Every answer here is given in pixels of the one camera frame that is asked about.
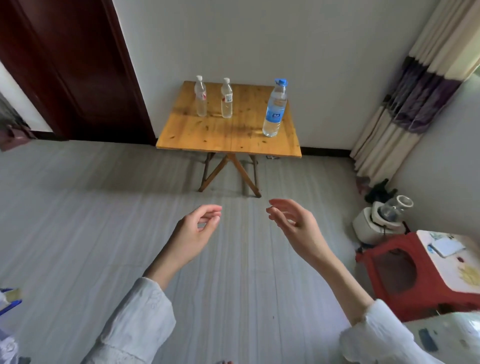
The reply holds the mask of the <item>person's right hand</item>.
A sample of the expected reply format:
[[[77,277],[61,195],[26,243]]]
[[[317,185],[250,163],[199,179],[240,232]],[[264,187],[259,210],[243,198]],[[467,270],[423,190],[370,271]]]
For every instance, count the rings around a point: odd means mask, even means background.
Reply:
[[[324,239],[313,214],[292,199],[274,198],[269,200],[267,209],[288,211],[297,218],[296,227],[281,229],[293,250],[310,266],[318,270],[334,257]]]

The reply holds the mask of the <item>person's left hand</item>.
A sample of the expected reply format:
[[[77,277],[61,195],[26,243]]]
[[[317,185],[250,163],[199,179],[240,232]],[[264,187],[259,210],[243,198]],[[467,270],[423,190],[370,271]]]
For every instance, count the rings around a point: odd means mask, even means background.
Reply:
[[[221,217],[222,206],[203,204],[178,221],[164,250],[169,263],[179,270],[192,261],[209,242],[213,233],[200,233],[202,218]]]

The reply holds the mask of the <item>person's left forearm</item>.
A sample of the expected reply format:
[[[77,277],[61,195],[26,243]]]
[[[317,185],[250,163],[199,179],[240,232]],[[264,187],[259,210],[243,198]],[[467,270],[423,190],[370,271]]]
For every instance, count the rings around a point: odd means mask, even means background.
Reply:
[[[172,254],[153,261],[107,320],[81,364],[152,364],[176,325],[172,303],[155,278],[174,275],[186,262]]]

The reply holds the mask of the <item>person's right forearm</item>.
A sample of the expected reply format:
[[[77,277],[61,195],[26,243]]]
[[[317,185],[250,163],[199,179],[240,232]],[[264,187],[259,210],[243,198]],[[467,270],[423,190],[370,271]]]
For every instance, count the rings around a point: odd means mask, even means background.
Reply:
[[[311,263],[328,283],[351,323],[340,334],[347,361],[358,364],[444,364],[423,350],[382,300],[374,300],[338,258],[315,255]]]

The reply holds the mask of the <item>wooden folding table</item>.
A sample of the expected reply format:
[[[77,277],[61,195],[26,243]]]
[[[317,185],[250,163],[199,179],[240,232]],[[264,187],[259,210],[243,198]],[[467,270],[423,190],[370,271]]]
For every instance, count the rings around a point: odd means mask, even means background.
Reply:
[[[262,127],[271,86],[233,84],[233,115],[221,115],[221,84],[207,82],[207,115],[196,112],[194,81],[184,81],[160,133],[158,149],[206,153],[199,192],[203,192],[223,168],[233,163],[255,197],[261,197],[258,156],[302,157],[301,146],[287,105],[276,136],[267,137]]]

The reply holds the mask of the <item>black object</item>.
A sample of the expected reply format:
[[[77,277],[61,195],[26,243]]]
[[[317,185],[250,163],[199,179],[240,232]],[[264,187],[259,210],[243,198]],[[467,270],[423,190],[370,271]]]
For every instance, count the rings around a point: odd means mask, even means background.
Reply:
[[[369,203],[373,204],[375,202],[386,203],[391,198],[395,197],[398,189],[392,189],[391,191],[387,191],[387,183],[389,179],[384,179],[380,183],[375,184],[368,193],[365,194],[364,200]]]

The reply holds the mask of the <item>large blue-capped water bottle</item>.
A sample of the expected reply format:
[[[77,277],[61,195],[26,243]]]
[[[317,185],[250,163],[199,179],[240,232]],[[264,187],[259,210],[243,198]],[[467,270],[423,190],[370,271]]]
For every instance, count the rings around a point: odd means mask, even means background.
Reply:
[[[266,137],[275,137],[279,132],[288,102],[287,86],[287,79],[275,79],[275,86],[267,103],[266,115],[262,127],[262,132]]]

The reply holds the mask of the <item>clear glass jar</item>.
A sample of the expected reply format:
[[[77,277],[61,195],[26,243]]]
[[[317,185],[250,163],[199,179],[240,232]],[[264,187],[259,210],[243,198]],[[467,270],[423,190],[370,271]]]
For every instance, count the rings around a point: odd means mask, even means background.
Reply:
[[[413,200],[410,197],[396,195],[380,206],[377,212],[383,220],[397,223],[402,221],[405,211],[411,209],[413,205]]]

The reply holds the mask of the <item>small white-capped water bottle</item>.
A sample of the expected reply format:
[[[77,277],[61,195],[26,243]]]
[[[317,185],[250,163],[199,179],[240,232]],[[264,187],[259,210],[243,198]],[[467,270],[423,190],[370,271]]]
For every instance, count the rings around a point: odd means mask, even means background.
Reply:
[[[203,82],[201,75],[196,76],[194,86],[196,112],[199,117],[206,117],[207,115],[207,87]]]
[[[223,79],[223,84],[221,86],[221,113],[222,117],[225,119],[229,119],[232,117],[233,114],[233,89],[231,87],[230,78],[225,77]]]

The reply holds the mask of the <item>cream and purple curtain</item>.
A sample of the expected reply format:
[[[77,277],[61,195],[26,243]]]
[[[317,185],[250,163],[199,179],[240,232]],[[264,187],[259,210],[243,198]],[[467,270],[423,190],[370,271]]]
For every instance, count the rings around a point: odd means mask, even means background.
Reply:
[[[479,66],[480,0],[441,0],[351,151],[357,178],[391,180]]]

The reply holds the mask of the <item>red plastic stool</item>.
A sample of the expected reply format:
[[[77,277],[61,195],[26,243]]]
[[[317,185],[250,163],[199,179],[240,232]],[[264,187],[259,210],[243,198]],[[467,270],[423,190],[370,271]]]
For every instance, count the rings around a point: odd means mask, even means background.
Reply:
[[[444,237],[461,242],[465,250],[442,258],[430,244]],[[387,290],[376,264],[391,253],[406,258],[416,273],[411,287],[395,293]],[[468,236],[418,230],[370,249],[359,248],[355,259],[366,268],[376,297],[402,322],[426,318],[442,307],[453,312],[480,311],[480,244]]]

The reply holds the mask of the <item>white notepad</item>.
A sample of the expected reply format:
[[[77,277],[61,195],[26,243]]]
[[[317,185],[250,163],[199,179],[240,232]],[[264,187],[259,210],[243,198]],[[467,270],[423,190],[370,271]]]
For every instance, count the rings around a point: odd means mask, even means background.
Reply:
[[[465,245],[458,240],[450,239],[448,237],[434,240],[430,246],[442,258],[455,255],[462,250],[465,250]]]

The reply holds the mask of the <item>dark red wooden door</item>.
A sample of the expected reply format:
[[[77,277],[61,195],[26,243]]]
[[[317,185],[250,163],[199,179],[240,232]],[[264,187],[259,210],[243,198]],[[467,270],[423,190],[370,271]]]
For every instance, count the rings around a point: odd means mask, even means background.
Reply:
[[[0,62],[59,138],[155,144],[113,0],[0,0]]]

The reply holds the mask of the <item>white patterned cloth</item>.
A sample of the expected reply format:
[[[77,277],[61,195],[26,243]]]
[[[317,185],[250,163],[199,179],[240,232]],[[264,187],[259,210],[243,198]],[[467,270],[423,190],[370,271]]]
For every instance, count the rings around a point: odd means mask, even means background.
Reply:
[[[445,364],[480,364],[480,311],[405,322],[418,346]]]

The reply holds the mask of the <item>blue plastic item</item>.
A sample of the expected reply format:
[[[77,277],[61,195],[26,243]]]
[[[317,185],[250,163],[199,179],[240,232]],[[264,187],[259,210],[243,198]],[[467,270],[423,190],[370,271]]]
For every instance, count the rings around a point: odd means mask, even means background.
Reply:
[[[9,312],[23,301],[19,288],[0,288],[0,316]]]

